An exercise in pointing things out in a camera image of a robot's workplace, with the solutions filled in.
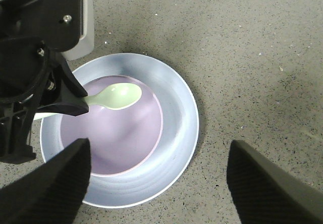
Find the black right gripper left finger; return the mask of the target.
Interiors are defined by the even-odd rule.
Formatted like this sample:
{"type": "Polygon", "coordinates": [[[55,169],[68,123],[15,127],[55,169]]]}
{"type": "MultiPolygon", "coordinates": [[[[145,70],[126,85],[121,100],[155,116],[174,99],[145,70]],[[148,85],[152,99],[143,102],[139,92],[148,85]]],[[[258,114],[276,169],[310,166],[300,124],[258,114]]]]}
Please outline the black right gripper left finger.
{"type": "Polygon", "coordinates": [[[90,142],[77,139],[1,189],[1,223],[73,223],[87,192],[90,142]]]}

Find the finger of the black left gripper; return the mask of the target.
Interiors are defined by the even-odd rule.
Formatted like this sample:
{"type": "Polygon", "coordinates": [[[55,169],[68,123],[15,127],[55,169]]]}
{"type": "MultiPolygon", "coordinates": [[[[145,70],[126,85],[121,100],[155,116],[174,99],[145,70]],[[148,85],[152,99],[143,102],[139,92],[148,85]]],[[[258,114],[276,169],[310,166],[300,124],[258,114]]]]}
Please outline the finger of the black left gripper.
{"type": "Polygon", "coordinates": [[[82,100],[77,101],[54,101],[42,104],[36,110],[37,113],[59,113],[70,116],[78,116],[89,111],[89,106],[82,100]]]}
{"type": "Polygon", "coordinates": [[[79,81],[75,78],[72,73],[67,60],[63,57],[61,53],[57,53],[57,61],[61,67],[62,79],[67,86],[67,88],[71,91],[71,93],[77,97],[85,97],[88,95],[87,91],[83,88],[83,86],[79,83],[79,81]]]}

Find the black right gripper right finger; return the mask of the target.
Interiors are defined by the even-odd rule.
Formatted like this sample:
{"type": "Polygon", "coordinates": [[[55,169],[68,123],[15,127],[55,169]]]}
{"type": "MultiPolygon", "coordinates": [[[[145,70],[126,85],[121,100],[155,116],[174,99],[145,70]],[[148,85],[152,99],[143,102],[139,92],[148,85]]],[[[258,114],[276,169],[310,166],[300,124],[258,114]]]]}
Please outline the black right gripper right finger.
{"type": "Polygon", "coordinates": [[[227,184],[241,223],[322,223],[322,192],[244,141],[231,142],[227,184]]]}

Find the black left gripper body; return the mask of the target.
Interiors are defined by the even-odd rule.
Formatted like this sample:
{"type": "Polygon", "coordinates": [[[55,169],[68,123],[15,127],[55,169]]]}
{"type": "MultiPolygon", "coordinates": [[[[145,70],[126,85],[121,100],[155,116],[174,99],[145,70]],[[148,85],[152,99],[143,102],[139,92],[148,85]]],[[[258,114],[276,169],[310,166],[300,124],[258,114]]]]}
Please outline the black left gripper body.
{"type": "Polygon", "coordinates": [[[27,138],[39,106],[82,100],[57,61],[78,44],[82,11],[81,0],[1,1],[1,162],[35,159],[27,138]]]}

